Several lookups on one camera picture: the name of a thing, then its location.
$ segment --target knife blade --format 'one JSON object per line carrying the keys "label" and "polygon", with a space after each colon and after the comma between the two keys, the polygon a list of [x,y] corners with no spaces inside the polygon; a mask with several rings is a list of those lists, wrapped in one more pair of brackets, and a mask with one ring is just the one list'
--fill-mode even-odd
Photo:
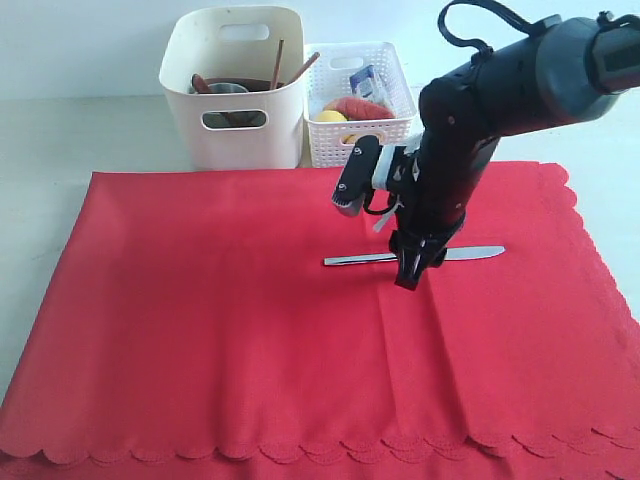
{"label": "knife blade", "polygon": [[[491,258],[506,249],[500,245],[478,245],[473,247],[452,247],[447,250],[445,260],[479,260]],[[373,253],[369,255],[351,255],[346,257],[330,257],[324,259],[327,267],[337,267],[341,265],[357,265],[361,263],[393,262],[397,257],[393,253]]]}

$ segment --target red tablecloth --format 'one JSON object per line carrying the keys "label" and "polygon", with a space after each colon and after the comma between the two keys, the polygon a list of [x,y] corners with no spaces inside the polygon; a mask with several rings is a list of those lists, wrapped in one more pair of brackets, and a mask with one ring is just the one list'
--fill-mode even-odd
{"label": "red tablecloth", "polygon": [[640,478],[640,327],[558,165],[492,163],[416,292],[337,169],[92,178],[0,477]]}

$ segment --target white plastic bin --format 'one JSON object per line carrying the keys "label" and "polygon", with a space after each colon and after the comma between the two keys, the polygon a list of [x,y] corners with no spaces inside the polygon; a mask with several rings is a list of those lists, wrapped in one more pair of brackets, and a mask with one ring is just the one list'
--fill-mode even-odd
{"label": "white plastic bin", "polygon": [[[191,12],[176,23],[159,81],[197,169],[295,168],[299,164],[305,77],[275,90],[249,93],[196,95],[191,88],[195,73],[207,80],[270,81],[281,38],[284,48],[279,81],[286,83],[305,61],[302,22],[293,10],[211,7]],[[207,122],[216,116],[211,112],[240,111],[262,112],[266,123],[210,128],[211,122]]]}
{"label": "white plastic bin", "polygon": [[[320,52],[307,72],[305,121],[309,128],[311,162],[314,167],[342,166],[353,143],[366,134],[377,135],[381,143],[402,142],[409,136],[417,107],[402,70],[395,47],[389,42],[322,43],[306,45],[306,55]],[[386,82],[395,113],[391,120],[314,122],[313,118],[332,100],[351,96],[349,76],[373,65]]]}

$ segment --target white wall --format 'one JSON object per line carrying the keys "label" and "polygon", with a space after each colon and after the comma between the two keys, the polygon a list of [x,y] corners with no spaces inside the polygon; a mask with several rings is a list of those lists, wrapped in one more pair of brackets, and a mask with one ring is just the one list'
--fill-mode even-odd
{"label": "white wall", "polygon": [[[157,74],[176,20],[208,6],[277,4],[298,11],[307,43],[393,42],[411,85],[466,61],[473,50],[447,44],[436,19],[448,0],[392,0],[384,14],[371,0],[4,0],[0,6],[0,99],[160,94]],[[637,0],[504,0],[529,21],[554,13],[595,18],[639,13]],[[495,47],[521,35],[477,8],[450,10],[461,37]]]}

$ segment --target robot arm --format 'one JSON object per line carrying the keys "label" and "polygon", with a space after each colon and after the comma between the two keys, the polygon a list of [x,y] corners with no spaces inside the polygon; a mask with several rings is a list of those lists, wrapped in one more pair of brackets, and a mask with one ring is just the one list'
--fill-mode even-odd
{"label": "robot arm", "polygon": [[[486,8],[526,37],[497,51],[461,40],[444,22],[456,4]],[[556,15],[530,24],[494,0],[453,0],[438,27],[450,43],[477,53],[420,93],[424,133],[417,145],[360,138],[332,197],[345,215],[361,207],[395,215],[389,249],[398,258],[396,284],[410,290],[426,268],[442,264],[502,137],[596,120],[640,85],[640,18],[633,15]],[[370,210],[375,190],[389,193],[385,210]]]}

